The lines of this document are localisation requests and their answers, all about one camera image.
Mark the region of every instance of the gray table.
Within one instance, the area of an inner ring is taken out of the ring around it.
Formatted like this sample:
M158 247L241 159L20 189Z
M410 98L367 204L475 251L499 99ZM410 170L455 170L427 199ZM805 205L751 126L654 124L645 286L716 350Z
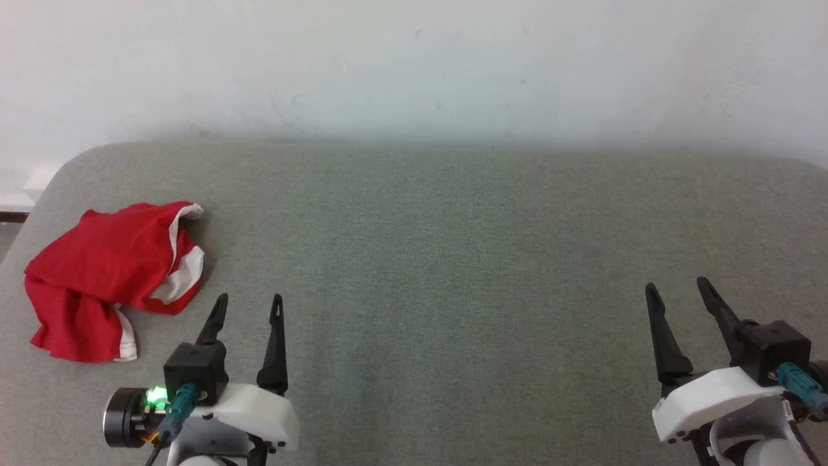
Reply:
M267 144L127 144L70 162L0 267L2 464L143 464L100 415L151 386L228 292L233 381L254 381L286 300L301 450L273 464L693 464L657 442L643 289L696 369L727 363L695 278L784 318L828 358L828 176L762 158ZM84 210L188 199L205 282L178 316L127 310L135 362L51 359L23 269ZM808 426L828 459L828 429Z

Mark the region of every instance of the white wall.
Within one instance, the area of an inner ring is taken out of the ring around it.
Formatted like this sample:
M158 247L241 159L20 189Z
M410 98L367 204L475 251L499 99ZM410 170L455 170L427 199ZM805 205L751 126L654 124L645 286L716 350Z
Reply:
M828 2L0 2L0 205L96 145L224 137L825 161Z

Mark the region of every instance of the green led light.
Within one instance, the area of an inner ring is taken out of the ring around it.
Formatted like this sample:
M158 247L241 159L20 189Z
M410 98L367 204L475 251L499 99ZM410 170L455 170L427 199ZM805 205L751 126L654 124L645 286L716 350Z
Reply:
M163 386L157 386L152 390L147 390L147 403L152 405L156 404L158 401L167 401L166 398L166 388Z

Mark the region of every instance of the red cloth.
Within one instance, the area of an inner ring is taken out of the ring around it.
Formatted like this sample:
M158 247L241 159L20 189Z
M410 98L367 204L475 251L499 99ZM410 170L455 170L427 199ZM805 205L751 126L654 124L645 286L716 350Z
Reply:
M86 211L26 267L26 293L41 322L31 343L71 361L135 359L132 327L118 304L181 312L199 287L204 251L179 219L202 211L186 201Z

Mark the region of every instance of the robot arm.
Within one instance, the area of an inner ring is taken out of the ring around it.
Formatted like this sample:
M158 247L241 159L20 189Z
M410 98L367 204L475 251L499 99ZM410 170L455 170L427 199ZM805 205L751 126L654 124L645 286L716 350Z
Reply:
M690 441L701 466L818 466L797 423L828 419L828 362L809 362L811 341L784 321L739 320L704 277L697 280L730 353L730 367L693 366L673 337L655 285L646 287L662 398L652 420L662 442Z
M167 466L264 466L277 449L299 446L299 421L285 397L284 306L276 295L270 338L257 385L229 383L227 349L218 334L228 296L216 301L195 343L182 343L164 365L166 387L121 388L103 414L112 447L153 444L148 464L169 448Z

